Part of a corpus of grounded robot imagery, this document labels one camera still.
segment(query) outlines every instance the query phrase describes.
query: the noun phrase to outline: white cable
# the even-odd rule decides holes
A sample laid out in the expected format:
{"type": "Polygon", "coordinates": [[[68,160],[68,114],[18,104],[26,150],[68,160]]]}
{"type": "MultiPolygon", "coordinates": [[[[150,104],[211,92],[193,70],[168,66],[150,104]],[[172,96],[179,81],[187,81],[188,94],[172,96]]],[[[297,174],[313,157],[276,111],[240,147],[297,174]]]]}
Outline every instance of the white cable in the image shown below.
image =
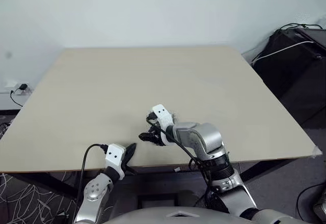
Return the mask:
{"type": "Polygon", "coordinates": [[[104,210],[103,210],[103,213],[106,211],[106,210],[108,210],[109,208],[112,208],[113,206],[109,206],[109,207],[107,207],[107,208],[105,208],[104,210]]]}
{"type": "Polygon", "coordinates": [[[20,201],[19,201],[19,210],[18,210],[18,212],[17,212],[17,217],[18,217],[19,219],[21,219],[21,218],[26,214],[26,212],[28,211],[28,209],[29,209],[29,207],[30,207],[30,205],[31,205],[31,203],[32,203],[32,201],[33,201],[33,198],[34,198],[34,193],[35,193],[34,190],[35,190],[35,186],[33,186],[33,191],[32,191],[33,194],[32,194],[31,200],[30,200],[29,204],[27,205],[27,207],[26,207],[24,213],[23,213],[21,216],[18,216],[19,211],[20,211],[20,208],[21,208],[21,204],[20,204],[20,201]]]}
{"type": "Polygon", "coordinates": [[[35,189],[35,191],[36,191],[39,195],[47,195],[47,194],[52,193],[52,192],[39,192],[37,189],[35,189]]]}
{"type": "MultiPolygon", "coordinates": [[[[47,204],[48,203],[48,201],[52,198],[54,196],[54,193],[50,196],[50,198],[46,201],[46,203],[45,204],[47,204]]],[[[36,222],[36,220],[37,220],[37,218],[39,217],[39,215],[40,215],[40,219],[41,219],[41,221],[42,221],[42,215],[41,215],[41,211],[43,211],[43,208],[44,207],[42,207],[42,209],[40,208],[40,206],[39,206],[39,214],[37,214],[37,216],[35,217],[35,219],[34,219],[34,221],[33,221],[33,224],[36,222]]]]}
{"type": "Polygon", "coordinates": [[[59,210],[60,210],[60,207],[61,207],[61,204],[62,204],[63,198],[64,198],[64,197],[62,196],[61,201],[60,201],[60,204],[59,204],[59,207],[58,207],[58,209],[57,209],[57,213],[58,213],[59,210]]]}
{"type": "Polygon", "coordinates": [[[48,209],[48,210],[49,210],[49,213],[51,213],[51,208],[50,208],[47,204],[43,203],[43,202],[40,201],[40,200],[38,200],[38,202],[39,202],[41,205],[43,205],[42,210],[40,209],[40,218],[41,218],[41,221],[43,222],[43,221],[45,220],[45,218],[42,218],[42,213],[43,213],[44,208],[48,209]]]}
{"type": "Polygon", "coordinates": [[[71,201],[69,202],[69,205],[68,205],[68,208],[67,208],[67,212],[68,212],[69,209],[70,209],[70,205],[71,205],[71,203],[74,203],[74,204],[76,205],[76,202],[75,202],[74,200],[71,200],[71,201]]]}
{"type": "Polygon", "coordinates": [[[26,224],[26,222],[23,219],[17,218],[17,220],[22,221],[23,224],[26,224]]]}
{"type": "Polygon", "coordinates": [[[63,174],[63,177],[62,177],[61,181],[63,181],[63,180],[65,179],[66,174],[67,174],[67,172],[65,172],[65,173],[63,174]]]}
{"type": "Polygon", "coordinates": [[[14,214],[13,214],[13,216],[12,216],[12,220],[11,220],[11,222],[17,220],[17,218],[15,218],[15,213],[16,213],[16,209],[17,209],[18,204],[20,204],[20,201],[21,201],[22,199],[24,199],[27,195],[29,195],[29,194],[31,193],[31,189],[30,189],[30,190],[28,191],[28,193],[25,194],[24,197],[22,197],[23,194],[25,193],[26,189],[24,190],[24,192],[22,192],[22,194],[21,194],[20,197],[19,197],[19,201],[18,201],[18,202],[16,203],[16,205],[15,205],[14,214]]]}
{"type": "Polygon", "coordinates": [[[1,197],[1,198],[2,198],[2,194],[4,193],[4,191],[5,191],[6,187],[7,187],[7,179],[6,179],[6,176],[5,176],[4,173],[2,173],[2,176],[4,177],[5,183],[3,183],[3,184],[1,185],[1,186],[4,185],[4,189],[2,189],[2,191],[1,191],[1,193],[0,193],[0,197],[1,197]]]}
{"type": "Polygon", "coordinates": [[[254,63],[257,62],[258,60],[263,59],[263,58],[265,58],[265,57],[268,57],[268,56],[274,55],[275,53],[282,52],[282,51],[284,51],[284,50],[287,50],[287,49],[289,49],[289,48],[292,48],[292,47],[295,47],[295,46],[298,46],[298,45],[301,45],[301,44],[304,44],[304,43],[314,43],[314,42],[312,42],[312,41],[304,41],[304,42],[296,43],[296,44],[294,44],[294,45],[291,45],[291,46],[285,47],[285,48],[283,48],[283,49],[281,49],[281,50],[278,50],[278,51],[276,51],[276,52],[272,52],[272,53],[270,53],[270,54],[268,54],[268,55],[265,55],[265,56],[263,56],[263,57],[259,57],[259,58],[255,59],[255,60],[253,60],[253,61],[251,62],[251,64],[254,64],[254,63]]]}
{"type": "MultiPolygon", "coordinates": [[[[59,197],[59,196],[60,196],[60,195],[56,195],[56,196],[54,196],[54,197],[50,197],[50,198],[48,199],[48,201],[45,202],[45,204],[47,205],[47,204],[50,203],[53,199],[55,199],[56,197],[59,197]]],[[[40,213],[40,217],[41,217],[41,218],[42,218],[43,210],[44,210],[44,206],[43,206],[42,209],[41,209],[41,213],[40,213]]]]}
{"type": "Polygon", "coordinates": [[[43,218],[42,218],[41,207],[40,207],[40,206],[39,206],[39,214],[40,214],[40,221],[41,221],[43,224],[45,224],[44,221],[43,221],[43,218]]]}
{"type": "MultiPolygon", "coordinates": [[[[23,216],[26,214],[26,212],[27,212],[28,209],[30,208],[30,205],[31,205],[31,203],[32,203],[32,201],[33,201],[33,197],[34,197],[34,193],[35,193],[35,192],[38,194],[38,191],[37,191],[36,186],[33,185],[33,196],[32,196],[32,198],[31,198],[31,200],[30,200],[28,206],[26,207],[25,212],[23,213],[23,215],[19,216],[19,218],[23,218],[23,216]]],[[[31,214],[29,214],[28,216],[24,217],[23,220],[26,220],[26,219],[28,219],[29,217],[31,217],[31,216],[35,213],[35,211],[36,211],[37,209],[38,209],[38,204],[35,206],[34,211],[33,211],[31,214]]]]}
{"type": "Polygon", "coordinates": [[[51,214],[51,212],[48,212],[47,214],[46,214],[46,216],[44,217],[44,220],[46,220],[46,218],[47,218],[47,216],[50,214],[50,216],[54,219],[54,217],[52,216],[52,214],[51,214]]]}
{"type": "Polygon", "coordinates": [[[50,219],[50,220],[47,220],[44,224],[47,224],[49,221],[53,221],[54,220],[54,218],[52,218],[52,219],[50,219]]]}
{"type": "MultiPolygon", "coordinates": [[[[33,188],[33,193],[35,192],[35,189],[36,189],[36,187],[35,186],[32,186],[32,188],[33,188]]],[[[27,194],[25,195],[25,196],[23,196],[23,197],[21,197],[21,198],[19,198],[18,200],[19,200],[19,202],[20,202],[20,200],[22,200],[24,197],[26,197],[27,196],[27,194]]],[[[26,213],[24,213],[22,216],[18,216],[18,213],[17,213],[17,218],[16,219],[13,219],[11,222],[9,222],[10,224],[14,224],[14,223],[16,223],[17,221],[23,221],[23,222],[25,222],[25,220],[27,220],[28,218],[30,218],[34,213],[35,213],[35,211],[38,209],[38,206],[36,206],[35,207],[35,209],[28,215],[28,216],[26,216],[26,217],[23,217],[23,215],[26,213]]]]}
{"type": "MultiPolygon", "coordinates": [[[[13,194],[13,195],[11,195],[11,196],[9,196],[9,197],[6,197],[6,199],[10,199],[10,198],[16,196],[17,194],[23,192],[23,191],[24,191],[26,188],[28,188],[29,186],[30,186],[30,184],[29,184],[27,187],[23,188],[22,190],[18,191],[17,193],[15,193],[15,194],[13,194]]],[[[0,202],[0,204],[3,203],[3,202],[12,203],[12,202],[16,202],[16,201],[19,200],[19,199],[15,199],[15,200],[8,200],[8,201],[7,201],[7,200],[4,200],[2,197],[0,197],[0,199],[2,199],[2,201],[0,202]]]]}

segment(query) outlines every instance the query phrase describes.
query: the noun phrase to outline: white wall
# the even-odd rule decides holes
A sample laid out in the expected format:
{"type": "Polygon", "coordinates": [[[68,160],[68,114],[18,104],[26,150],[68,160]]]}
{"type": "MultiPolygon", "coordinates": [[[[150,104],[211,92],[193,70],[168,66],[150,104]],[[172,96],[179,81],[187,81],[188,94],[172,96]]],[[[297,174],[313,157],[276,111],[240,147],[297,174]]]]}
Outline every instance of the white wall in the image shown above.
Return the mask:
{"type": "Polygon", "coordinates": [[[0,0],[0,109],[16,108],[1,94],[7,81],[35,87],[64,47],[227,44],[245,52],[285,23],[315,22],[326,13],[325,3],[0,0]]]}

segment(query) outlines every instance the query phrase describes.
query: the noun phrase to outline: black table leg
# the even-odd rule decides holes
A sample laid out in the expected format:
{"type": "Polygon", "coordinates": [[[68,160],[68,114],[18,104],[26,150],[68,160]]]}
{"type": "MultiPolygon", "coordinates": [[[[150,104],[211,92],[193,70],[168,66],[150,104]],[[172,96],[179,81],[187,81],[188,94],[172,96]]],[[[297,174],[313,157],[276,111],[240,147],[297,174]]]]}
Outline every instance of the black table leg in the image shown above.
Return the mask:
{"type": "Polygon", "coordinates": [[[248,170],[242,172],[240,176],[244,183],[249,183],[295,160],[296,159],[276,159],[261,161],[250,167],[248,170]]]}
{"type": "Polygon", "coordinates": [[[47,173],[9,173],[8,175],[13,176],[21,181],[33,184],[37,187],[44,188],[48,191],[62,195],[69,199],[76,199],[78,189],[74,188],[67,183],[64,183],[57,178],[47,173]]]}

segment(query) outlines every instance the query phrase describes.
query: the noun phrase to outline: power cord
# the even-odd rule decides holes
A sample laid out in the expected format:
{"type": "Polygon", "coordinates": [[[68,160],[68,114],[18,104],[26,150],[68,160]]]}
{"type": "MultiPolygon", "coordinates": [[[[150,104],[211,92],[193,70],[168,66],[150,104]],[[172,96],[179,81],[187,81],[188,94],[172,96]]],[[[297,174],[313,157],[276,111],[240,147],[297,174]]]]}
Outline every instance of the power cord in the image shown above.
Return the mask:
{"type": "Polygon", "coordinates": [[[211,177],[210,177],[210,173],[209,171],[206,170],[206,167],[203,165],[202,161],[198,158],[195,158],[189,151],[188,149],[186,149],[180,142],[178,142],[177,140],[175,140],[171,135],[169,135],[166,131],[162,130],[160,127],[156,126],[154,123],[152,123],[150,121],[151,117],[150,115],[146,118],[146,122],[151,125],[152,127],[154,127],[156,130],[159,130],[160,132],[162,132],[165,136],[167,136],[167,138],[169,140],[171,140],[172,142],[174,142],[176,145],[178,145],[191,159],[189,161],[189,169],[193,171],[193,169],[191,169],[191,163],[194,162],[195,165],[197,166],[197,168],[200,170],[204,181],[207,185],[207,187],[210,188],[211,185],[211,177]]]}
{"type": "Polygon", "coordinates": [[[305,191],[309,190],[310,188],[318,187],[318,186],[322,186],[322,185],[325,185],[325,184],[326,184],[326,183],[323,182],[323,183],[319,183],[319,184],[316,184],[316,185],[312,185],[312,186],[310,186],[310,187],[305,188],[304,190],[302,190],[302,191],[299,193],[299,195],[298,195],[297,198],[296,198],[295,209],[296,209],[297,213],[299,214],[301,220],[304,221],[304,219],[302,218],[302,216],[301,216],[301,214],[300,214],[300,210],[299,210],[299,199],[300,199],[301,195],[302,195],[305,191]]]}
{"type": "Polygon", "coordinates": [[[272,52],[272,53],[270,53],[270,54],[268,54],[268,55],[265,55],[265,56],[263,56],[263,57],[259,57],[258,59],[254,59],[252,62],[251,62],[251,64],[253,65],[254,63],[256,63],[258,60],[260,60],[260,59],[263,59],[263,58],[266,58],[266,57],[269,57],[269,56],[271,56],[271,55],[274,55],[274,54],[276,54],[276,53],[279,53],[279,52],[282,52],[282,51],[284,51],[284,50],[287,50],[287,49],[289,49],[289,48],[292,48],[292,47],[295,47],[295,46],[298,46],[298,45],[301,45],[301,44],[304,44],[304,43],[314,43],[313,41],[304,41],[304,42],[299,42],[299,43],[295,43],[295,44],[293,44],[293,45],[291,45],[291,46],[288,46],[288,47],[285,47],[285,48],[283,48],[283,49],[280,49],[280,50],[278,50],[278,51],[275,51],[275,52],[272,52]]]}
{"type": "Polygon", "coordinates": [[[21,84],[21,85],[19,86],[19,88],[17,88],[15,91],[14,91],[14,90],[11,90],[11,91],[10,91],[10,98],[11,98],[11,100],[12,100],[15,104],[19,105],[20,107],[22,107],[22,105],[21,105],[20,103],[17,103],[17,102],[12,98],[12,95],[13,95],[17,90],[22,90],[22,91],[26,90],[27,87],[28,87],[28,85],[25,84],[25,83],[23,83],[23,84],[21,84]]]}
{"type": "Polygon", "coordinates": [[[80,180],[79,180],[79,186],[78,186],[78,194],[77,194],[77,200],[76,200],[76,205],[75,205],[75,209],[73,211],[73,216],[72,216],[72,223],[75,219],[75,216],[76,216],[76,211],[77,211],[77,207],[78,207],[78,202],[80,200],[80,196],[82,194],[82,187],[83,187],[83,178],[84,178],[84,172],[85,172],[85,163],[86,163],[86,158],[87,158],[87,154],[88,154],[88,151],[94,147],[94,146],[98,146],[100,147],[104,153],[106,154],[107,152],[107,148],[108,148],[108,145],[105,145],[105,144],[92,144],[90,145],[86,151],[85,151],[85,154],[84,154],[84,159],[83,159],[83,164],[81,166],[81,174],[80,174],[80,180]]]}
{"type": "MultiPolygon", "coordinates": [[[[298,27],[298,26],[302,26],[303,28],[308,28],[308,26],[317,26],[317,27],[319,27],[320,29],[323,29],[322,26],[320,26],[320,25],[318,25],[318,24],[299,24],[299,23],[289,23],[289,24],[285,24],[284,26],[278,28],[278,29],[274,32],[274,34],[272,35],[272,36],[274,36],[274,39],[273,39],[273,40],[270,40],[270,42],[271,42],[271,48],[273,47],[273,45],[274,45],[276,39],[278,39],[278,38],[280,37],[280,35],[279,35],[280,31],[281,31],[284,27],[287,27],[287,26],[289,26],[289,25],[295,25],[295,26],[291,26],[291,27],[289,27],[289,28],[287,28],[287,29],[296,28],[296,27],[298,27]]],[[[252,61],[250,62],[250,64],[251,64],[252,67],[253,67],[254,63],[257,61],[256,59],[257,59],[258,57],[260,57],[260,55],[264,52],[264,50],[261,51],[259,54],[257,54],[257,55],[252,59],[252,61]]]]}
{"type": "Polygon", "coordinates": [[[13,93],[15,93],[13,90],[11,90],[10,91],[10,98],[11,98],[11,100],[15,103],[15,104],[17,104],[17,105],[19,105],[20,107],[22,107],[22,105],[20,104],[20,103],[17,103],[13,98],[12,98],[12,94],[13,93]]]}
{"type": "Polygon", "coordinates": [[[196,207],[196,206],[198,205],[198,203],[199,203],[199,202],[200,202],[204,197],[207,196],[208,192],[209,192],[209,188],[207,187],[206,190],[205,190],[205,192],[204,192],[204,194],[201,195],[201,197],[200,197],[200,198],[195,202],[195,204],[194,204],[193,207],[196,207]]]}

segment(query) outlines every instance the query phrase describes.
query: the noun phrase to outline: gray floor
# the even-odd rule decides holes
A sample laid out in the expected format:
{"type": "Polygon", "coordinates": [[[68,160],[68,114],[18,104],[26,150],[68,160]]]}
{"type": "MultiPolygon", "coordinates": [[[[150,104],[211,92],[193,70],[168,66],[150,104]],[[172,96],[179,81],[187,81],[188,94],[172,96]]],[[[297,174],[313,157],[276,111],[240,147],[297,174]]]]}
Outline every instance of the gray floor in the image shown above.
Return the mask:
{"type": "MultiPolygon", "coordinates": [[[[326,150],[326,130],[306,130],[309,137],[319,146],[319,148],[323,151],[326,150]]],[[[234,164],[234,167],[239,168],[240,171],[244,171],[250,166],[252,166],[254,162],[248,163],[240,163],[234,164]]],[[[51,173],[58,179],[61,179],[63,173],[51,173]]],[[[200,175],[197,173],[182,173],[182,174],[174,174],[176,177],[166,178],[160,177],[160,174],[155,174],[153,176],[147,176],[146,182],[144,177],[135,177],[128,176],[122,182],[115,186],[111,197],[109,199],[107,206],[112,206],[116,203],[117,198],[121,198],[121,196],[128,197],[128,193],[137,191],[140,193],[170,193],[170,192],[178,192],[181,190],[192,190],[196,195],[201,195],[205,190],[205,183],[201,179],[200,175]]],[[[291,216],[297,216],[295,212],[295,201],[297,195],[304,188],[322,183],[325,181],[325,167],[324,167],[324,157],[319,156],[316,158],[303,158],[298,159],[277,171],[274,171],[266,176],[263,176],[251,183],[248,184],[248,188],[256,201],[257,206],[260,209],[271,208],[283,213],[289,214],[291,216]]],[[[3,177],[1,177],[0,183],[3,184],[3,177]]],[[[68,180],[68,183],[73,184],[73,177],[68,180]]],[[[18,191],[24,189],[27,184],[17,180],[11,179],[7,187],[2,194],[2,197],[6,199],[6,197],[17,193],[18,191]]],[[[39,189],[40,192],[47,192],[44,189],[39,189]]],[[[318,223],[318,219],[314,216],[311,211],[311,205],[318,199],[319,195],[323,191],[323,187],[315,187],[302,195],[300,199],[299,209],[305,221],[311,223],[318,223]]],[[[9,200],[15,200],[19,194],[15,197],[12,197],[9,200]]],[[[52,194],[41,195],[39,199],[42,202],[46,202],[52,194]]],[[[29,204],[32,198],[32,194],[23,199],[20,204],[20,211],[18,216],[26,217],[30,215],[38,206],[39,202],[37,201],[38,196],[35,194],[33,196],[33,200],[31,201],[30,207],[27,210],[26,214],[23,215],[26,210],[27,205],[29,204]]],[[[55,215],[59,204],[61,202],[61,197],[56,197],[51,201],[48,206],[51,208],[51,214],[55,215]]],[[[14,209],[18,201],[12,203],[0,203],[0,224],[7,223],[11,221],[13,218],[14,209]]],[[[69,199],[63,198],[60,209],[67,209],[70,203],[69,199]]],[[[74,204],[72,203],[69,209],[69,213],[72,214],[74,204]]],[[[19,209],[19,205],[17,204],[16,214],[19,209]]],[[[112,208],[109,208],[103,215],[102,220],[107,220],[112,208]]],[[[42,216],[46,216],[48,213],[47,210],[44,210],[42,216]]],[[[38,217],[39,211],[35,211],[35,213],[25,221],[25,223],[51,223],[50,215],[41,221],[38,217]]]]}

